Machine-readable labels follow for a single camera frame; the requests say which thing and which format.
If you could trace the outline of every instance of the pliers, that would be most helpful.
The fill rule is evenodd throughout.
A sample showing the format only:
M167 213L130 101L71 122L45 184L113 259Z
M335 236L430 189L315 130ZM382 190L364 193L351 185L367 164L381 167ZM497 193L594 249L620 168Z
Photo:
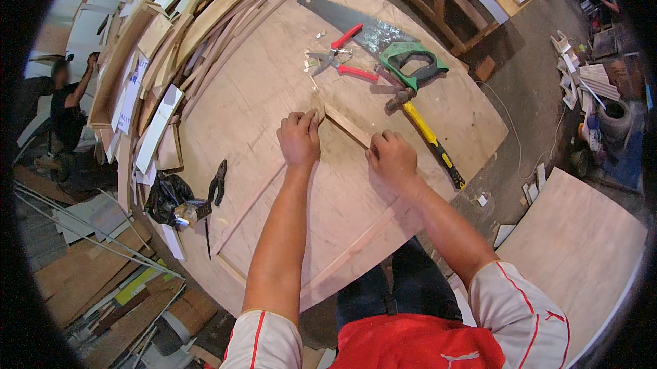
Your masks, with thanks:
M357 69L354 67L348 67L346 65L340 64L337 60L335 60L335 55L340 50L340 47L342 47L342 45L344 45L344 43L347 42L352 36L356 35L362 28L363 28L363 24L354 25L353 28L347 31L339 40L331 43L331 51L329 51L328 53L309 52L308 53L309 57L321 61L321 64L314 70L311 76L315 77L317 74L324 71L324 69L328 68L329 65L332 65L333 67L338 69L338 72L340 74L343 73L353 74L356 75L357 77L365 78L367 80L372 80L376 82L378 80L377 74L368 73L367 71L363 71L362 69Z
M228 170L228 161L223 160L219 164L217 173L212 178L212 182L209 184L208 191L208 200L211 201L214 199L214 193L217 191L217 199L214 200L214 205L219 206L221 200L223 199L224 185L226 184L226 170Z

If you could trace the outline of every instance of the red handle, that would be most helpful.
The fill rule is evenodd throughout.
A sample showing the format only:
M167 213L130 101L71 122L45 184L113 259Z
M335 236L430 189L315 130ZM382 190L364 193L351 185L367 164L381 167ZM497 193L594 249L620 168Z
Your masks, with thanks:
M334 41L334 42L331 43L331 49L332 49L332 50L337 50L337 49L339 49L339 48L340 48L345 42L347 42L347 41L349 40L349 38L351 38L352 36L356 35L356 33L357 33L358 31L360 31L361 28L363 28L363 24L356 24L356 25L354 25L352 29L350 29L349 31L347 31L346 33L344 33L344 35L342 36L342 38L340 38L339 40Z
M368 73L367 71L363 71L362 69L348 67L347 65L338 66L338 72L340 74L347 73L347 74L357 75L358 77L372 80L374 82L378 81L378 74Z

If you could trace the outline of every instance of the plywood table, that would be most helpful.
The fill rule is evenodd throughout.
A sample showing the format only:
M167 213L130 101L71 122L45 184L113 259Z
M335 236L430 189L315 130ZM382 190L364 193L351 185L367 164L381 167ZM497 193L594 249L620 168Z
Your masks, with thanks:
M450 68L445 78L421 88L413 101L468 182L484 166L508 130L459 61L410 18L385 0L332 0L368 13L419 38ZM326 31L326 35L315 36ZM456 196L438 164L401 112L388 117L390 96L371 94L369 83L328 69L315 78L304 68L304 51L326 51L341 36L296 0L272 13L214 77L180 126L185 170L179 175L203 197L221 160L228 160L226 195L209 221L210 244L218 241L254 194L267 185L282 160L276 129L290 111L306 111L320 96L355 126L371 135L400 132L417 149L418 170L445 199ZM356 44L350 65L370 69L374 59ZM308 240L301 310L326 299L381 262L421 229L418 217L369 173L365 151L327 121L319 129L321 161L311 179ZM238 315L246 275L284 170L274 177L232 238L208 259L204 225L180 233L187 261L201 286Z
M566 313L564 367L586 351L625 297L647 233L619 204L555 168L498 248Z

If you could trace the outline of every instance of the white sleeve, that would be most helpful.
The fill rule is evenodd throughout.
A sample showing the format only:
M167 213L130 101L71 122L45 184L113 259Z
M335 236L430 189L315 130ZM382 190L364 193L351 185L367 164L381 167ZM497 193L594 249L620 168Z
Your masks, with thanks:
M568 318L510 263L484 266L470 285L477 325L492 332L511 368L561 368L570 342Z
M301 335L287 318L251 310L237 318L221 369L301 368Z

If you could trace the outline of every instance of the black t-shirt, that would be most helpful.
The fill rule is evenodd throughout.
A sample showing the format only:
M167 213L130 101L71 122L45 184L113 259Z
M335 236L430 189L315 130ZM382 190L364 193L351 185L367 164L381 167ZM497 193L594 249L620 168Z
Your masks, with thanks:
M66 97L73 94L78 87L79 82L64 86L60 90L53 92L53 101L50 104L50 118L52 121L53 132L57 138L64 144L66 152L72 152L78 146L82 129L87 124L87 118L77 105L71 108L65 108Z

